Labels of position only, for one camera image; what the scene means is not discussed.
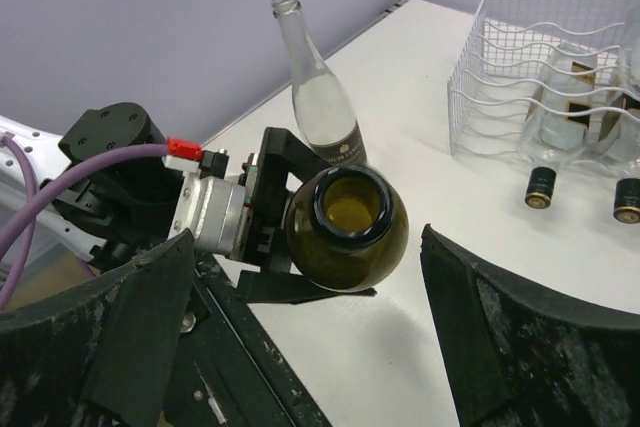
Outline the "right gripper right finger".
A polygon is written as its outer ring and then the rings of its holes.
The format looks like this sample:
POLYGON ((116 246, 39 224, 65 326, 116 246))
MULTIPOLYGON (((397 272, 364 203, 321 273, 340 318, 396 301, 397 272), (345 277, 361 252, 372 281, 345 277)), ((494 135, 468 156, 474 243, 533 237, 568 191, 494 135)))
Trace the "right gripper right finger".
POLYGON ((420 261, 460 425, 638 425, 638 315, 514 274, 431 226, 420 261))

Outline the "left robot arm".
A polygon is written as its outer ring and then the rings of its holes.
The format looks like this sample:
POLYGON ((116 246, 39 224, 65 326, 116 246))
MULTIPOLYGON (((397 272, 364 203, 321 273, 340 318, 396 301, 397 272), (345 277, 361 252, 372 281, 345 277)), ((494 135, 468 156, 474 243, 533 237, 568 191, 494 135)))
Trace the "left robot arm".
POLYGON ((188 232, 197 253, 262 271, 262 280, 240 282, 250 303, 304 301, 294 273, 329 296, 371 290, 389 273, 388 184, 364 166, 330 166, 287 129, 266 128, 234 181, 225 178, 225 154, 163 136, 131 102, 87 110, 56 149, 69 166, 43 181, 15 231, 53 208, 96 238, 96 263, 117 265, 188 232))

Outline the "clear bottle black cap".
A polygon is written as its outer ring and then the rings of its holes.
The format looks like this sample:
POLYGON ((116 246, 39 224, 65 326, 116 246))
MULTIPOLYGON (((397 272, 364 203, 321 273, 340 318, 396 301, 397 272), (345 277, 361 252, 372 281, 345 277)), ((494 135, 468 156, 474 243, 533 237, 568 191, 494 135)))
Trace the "clear bottle black cap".
MULTIPOLYGON (((639 0, 631 0, 626 15, 612 84, 625 90, 607 100, 639 119, 639 0)), ((639 222, 639 122, 626 115, 607 113, 601 128, 604 164, 617 178, 613 216, 624 224, 639 222)))

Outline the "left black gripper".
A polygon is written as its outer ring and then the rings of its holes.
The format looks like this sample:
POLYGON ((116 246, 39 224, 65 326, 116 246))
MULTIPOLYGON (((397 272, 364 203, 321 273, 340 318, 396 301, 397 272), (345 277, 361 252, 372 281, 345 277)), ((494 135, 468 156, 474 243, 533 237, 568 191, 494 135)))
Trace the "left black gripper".
POLYGON ((257 164, 246 172, 245 239, 240 244, 240 260, 262 272, 243 270, 237 282, 237 296, 248 304, 303 304, 338 296, 374 297, 367 288, 338 292, 322 288, 291 270, 283 221, 290 192, 288 178, 301 182, 320 172, 320 157, 291 131, 281 127, 264 130, 257 164))

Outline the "dark wine bottle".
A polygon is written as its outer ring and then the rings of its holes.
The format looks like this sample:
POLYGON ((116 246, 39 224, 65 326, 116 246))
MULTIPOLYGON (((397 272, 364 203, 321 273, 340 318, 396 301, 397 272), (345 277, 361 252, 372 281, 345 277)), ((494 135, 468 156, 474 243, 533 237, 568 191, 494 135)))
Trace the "dark wine bottle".
POLYGON ((405 205, 376 170, 331 167, 302 184, 284 218, 290 257, 314 284, 360 292, 385 280, 409 237, 405 205))

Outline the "frosted clear tall bottle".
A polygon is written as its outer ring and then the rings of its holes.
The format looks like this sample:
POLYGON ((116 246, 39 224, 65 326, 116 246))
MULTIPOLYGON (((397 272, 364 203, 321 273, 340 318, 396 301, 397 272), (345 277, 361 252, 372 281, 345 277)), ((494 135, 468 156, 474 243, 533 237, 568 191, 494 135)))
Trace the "frosted clear tall bottle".
POLYGON ((365 164, 356 112, 314 45, 300 1, 272 0, 271 7, 289 55, 293 111, 302 137, 332 165, 365 164))

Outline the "small bottle brown label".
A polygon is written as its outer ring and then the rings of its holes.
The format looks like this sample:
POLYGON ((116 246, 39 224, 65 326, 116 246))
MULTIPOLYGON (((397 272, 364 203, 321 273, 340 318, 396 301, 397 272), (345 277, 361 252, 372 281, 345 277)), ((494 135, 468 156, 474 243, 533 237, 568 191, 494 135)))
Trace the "small bottle brown label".
POLYGON ((517 144, 531 167, 524 197, 530 208, 551 205, 558 171, 585 150, 596 66, 595 54, 562 42, 541 67, 517 144))

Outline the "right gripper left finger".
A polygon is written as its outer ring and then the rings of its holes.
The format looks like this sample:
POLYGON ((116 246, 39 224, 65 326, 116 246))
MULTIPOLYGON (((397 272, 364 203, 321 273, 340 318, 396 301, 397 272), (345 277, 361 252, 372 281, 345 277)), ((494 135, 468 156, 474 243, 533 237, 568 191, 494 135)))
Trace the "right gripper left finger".
POLYGON ((1 316, 4 426, 154 426, 194 275, 182 233, 1 316))

